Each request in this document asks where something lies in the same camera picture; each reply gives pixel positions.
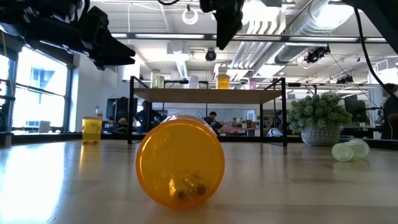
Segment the spotlight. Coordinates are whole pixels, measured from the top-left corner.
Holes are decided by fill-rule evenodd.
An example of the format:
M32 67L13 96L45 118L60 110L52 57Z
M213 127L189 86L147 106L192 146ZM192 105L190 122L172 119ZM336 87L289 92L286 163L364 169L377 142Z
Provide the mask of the spotlight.
M217 58L217 54L214 51L214 49L208 49L207 53L206 53L206 61L212 62L212 61L216 60L216 58Z
M304 61L306 61L307 63L316 63L327 54L330 54L329 46L317 47L314 51L308 52L308 55L304 58Z
M347 76L344 78L340 78L339 80L337 80L336 84L345 84L345 83L353 83L354 79L352 76Z

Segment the table surface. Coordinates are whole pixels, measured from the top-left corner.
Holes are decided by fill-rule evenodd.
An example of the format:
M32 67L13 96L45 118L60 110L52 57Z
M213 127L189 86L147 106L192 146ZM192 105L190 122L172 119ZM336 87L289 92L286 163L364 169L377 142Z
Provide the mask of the table surface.
M398 153L336 162L329 147L223 143L204 206L171 210L136 177L139 145L81 141L0 150L0 223L397 223Z
M134 94L153 103L263 104L281 96L280 90L193 90L135 88Z

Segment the glass window pane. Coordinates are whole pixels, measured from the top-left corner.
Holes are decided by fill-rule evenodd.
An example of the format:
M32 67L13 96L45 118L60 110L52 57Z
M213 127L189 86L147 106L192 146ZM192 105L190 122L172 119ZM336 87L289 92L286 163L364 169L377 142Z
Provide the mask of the glass window pane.
M0 55L0 78L7 80L8 79L8 68L9 68L9 59L3 55Z
M66 65L24 47L19 53L17 83L65 95Z
M12 127L39 127L40 121L50 121L53 127L62 127L65 100L23 88L16 89Z

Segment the potted plant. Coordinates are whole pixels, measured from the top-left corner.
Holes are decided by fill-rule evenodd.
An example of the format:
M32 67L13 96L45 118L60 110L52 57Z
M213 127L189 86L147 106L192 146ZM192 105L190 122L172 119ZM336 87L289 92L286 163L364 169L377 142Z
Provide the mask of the potted plant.
M314 95L293 101L287 116L289 127L301 131L303 142L311 146L332 146L340 140L340 124L351 122L352 115L338 103L339 96Z

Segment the ductwork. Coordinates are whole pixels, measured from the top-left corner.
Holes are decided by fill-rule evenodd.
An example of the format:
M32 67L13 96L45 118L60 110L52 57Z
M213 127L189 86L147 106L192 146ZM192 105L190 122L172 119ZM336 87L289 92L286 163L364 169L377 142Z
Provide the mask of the ductwork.
M281 11L279 17L275 18L275 21L271 23L267 34L281 34L283 30L286 28L286 16L285 12ZM252 68L263 56L266 50L271 46L270 42L261 42L258 48L254 51L254 53L249 58L248 62L245 64L245 67Z
M243 7L244 20L249 23L246 34L274 34L279 26L278 19L284 16L281 7L267 7L260 0L248 0ZM250 69L249 61L260 59L264 54L258 55L263 49L263 42L242 42L236 55L229 66L230 68Z
M330 0L313 0L292 25L283 32L283 35L329 35L354 13L350 6L329 4L329 2ZM254 73L258 73L261 67L266 66L265 63L288 64L307 48L307 46L295 46L294 44L273 43L262 60L255 66Z

